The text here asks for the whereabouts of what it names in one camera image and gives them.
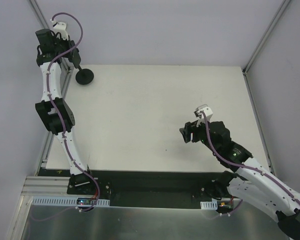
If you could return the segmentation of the black phone stand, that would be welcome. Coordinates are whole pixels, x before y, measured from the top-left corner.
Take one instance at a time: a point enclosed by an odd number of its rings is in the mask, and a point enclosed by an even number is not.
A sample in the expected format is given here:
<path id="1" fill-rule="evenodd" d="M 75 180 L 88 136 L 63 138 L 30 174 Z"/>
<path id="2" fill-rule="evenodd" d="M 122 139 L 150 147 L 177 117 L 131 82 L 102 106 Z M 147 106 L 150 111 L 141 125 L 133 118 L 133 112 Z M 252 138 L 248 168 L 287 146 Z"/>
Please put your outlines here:
<path id="1" fill-rule="evenodd" d="M 79 85 L 89 85 L 94 80 L 94 73 L 88 68 L 78 66 L 78 72 L 75 75 L 75 80 Z"/>

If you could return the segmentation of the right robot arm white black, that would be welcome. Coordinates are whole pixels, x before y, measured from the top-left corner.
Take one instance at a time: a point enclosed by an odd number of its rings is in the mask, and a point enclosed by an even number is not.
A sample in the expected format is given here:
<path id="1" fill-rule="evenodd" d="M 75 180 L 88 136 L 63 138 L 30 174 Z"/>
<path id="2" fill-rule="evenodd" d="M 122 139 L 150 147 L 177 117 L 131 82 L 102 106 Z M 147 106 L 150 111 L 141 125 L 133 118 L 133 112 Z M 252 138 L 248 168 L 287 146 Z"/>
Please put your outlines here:
<path id="1" fill-rule="evenodd" d="M 224 179 L 215 184 L 218 196 L 242 199 L 271 217 L 289 238 L 300 240 L 300 193 L 233 141 L 222 121 L 187 122 L 179 131 L 185 143 L 203 143 L 228 169 L 223 173 Z"/>

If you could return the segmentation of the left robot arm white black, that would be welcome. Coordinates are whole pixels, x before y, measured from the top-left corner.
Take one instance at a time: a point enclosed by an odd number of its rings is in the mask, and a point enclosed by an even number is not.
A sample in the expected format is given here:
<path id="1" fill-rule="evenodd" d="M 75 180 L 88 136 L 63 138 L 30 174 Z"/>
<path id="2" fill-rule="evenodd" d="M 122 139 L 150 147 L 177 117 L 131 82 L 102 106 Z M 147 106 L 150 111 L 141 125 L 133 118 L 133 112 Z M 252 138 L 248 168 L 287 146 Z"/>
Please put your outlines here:
<path id="1" fill-rule="evenodd" d="M 90 70 L 81 68 L 77 44 L 69 36 L 47 28 L 35 34 L 39 42 L 36 62 L 43 77 L 42 98 L 35 104 L 36 112 L 47 131 L 55 135 L 63 148 L 69 164 L 69 187 L 79 188 L 86 195 L 92 194 L 96 183 L 91 179 L 88 164 L 81 158 L 75 140 L 75 117 L 61 93 L 62 59 L 68 59 L 79 70 L 79 79 L 84 83 L 90 83 L 94 75 Z"/>

